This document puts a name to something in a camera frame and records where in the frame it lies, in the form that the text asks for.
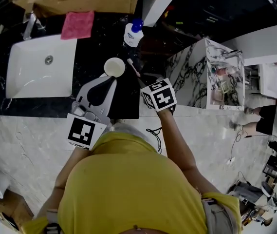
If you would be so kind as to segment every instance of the sink drain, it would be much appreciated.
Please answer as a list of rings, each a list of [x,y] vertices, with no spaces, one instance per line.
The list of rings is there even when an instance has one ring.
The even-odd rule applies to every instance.
[[[53,57],[52,56],[47,56],[45,58],[45,64],[50,65],[53,62]]]

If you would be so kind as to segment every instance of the blue bottle cap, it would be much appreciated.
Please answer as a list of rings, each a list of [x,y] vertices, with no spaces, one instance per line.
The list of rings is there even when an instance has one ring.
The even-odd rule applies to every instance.
[[[133,20],[133,26],[132,26],[131,30],[132,30],[132,32],[137,33],[140,30],[142,30],[143,26],[144,26],[144,21],[143,20],[134,19]]]

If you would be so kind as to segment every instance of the black countertop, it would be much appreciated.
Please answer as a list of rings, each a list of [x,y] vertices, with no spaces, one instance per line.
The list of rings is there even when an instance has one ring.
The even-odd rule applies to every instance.
[[[64,16],[46,19],[46,34],[60,34]],[[126,24],[130,15],[117,13],[96,13],[92,28],[92,37],[78,39],[74,58],[73,91],[70,97],[16,98],[5,97],[6,73],[11,47],[22,40],[25,24],[0,35],[0,115],[24,117],[59,117],[66,118],[71,111],[71,104],[80,88],[87,82],[104,73],[107,59],[118,57],[126,64],[125,73],[117,78],[117,87],[113,97],[110,118],[139,117],[139,84],[127,59],[140,67],[140,47],[131,48],[123,41]]]

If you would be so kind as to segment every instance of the pink towel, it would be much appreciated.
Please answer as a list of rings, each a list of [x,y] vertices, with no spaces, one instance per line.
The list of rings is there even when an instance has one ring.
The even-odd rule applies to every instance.
[[[94,21],[94,11],[86,13],[69,12],[66,15],[64,26],[62,27],[61,39],[81,39],[91,37]]]

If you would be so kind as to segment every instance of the tile floor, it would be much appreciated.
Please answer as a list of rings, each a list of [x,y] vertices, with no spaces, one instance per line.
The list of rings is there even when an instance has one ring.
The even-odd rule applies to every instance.
[[[258,107],[272,105],[275,101],[246,96],[246,105]],[[228,129],[229,121],[248,123],[258,116],[245,116],[243,112],[213,111],[177,106],[175,120],[194,153],[198,167],[221,192],[226,192],[237,179],[238,171],[252,184],[263,178],[262,168],[271,149],[267,148],[271,137],[242,138],[236,143],[231,164],[230,150],[236,133]],[[156,144],[156,138],[146,128],[160,127],[154,111],[142,102],[140,118],[126,120]],[[55,178],[73,146],[66,142],[63,127],[65,119],[0,116],[0,170],[9,176],[10,189],[23,195],[34,214],[50,195]],[[163,137],[163,155],[166,155]]]

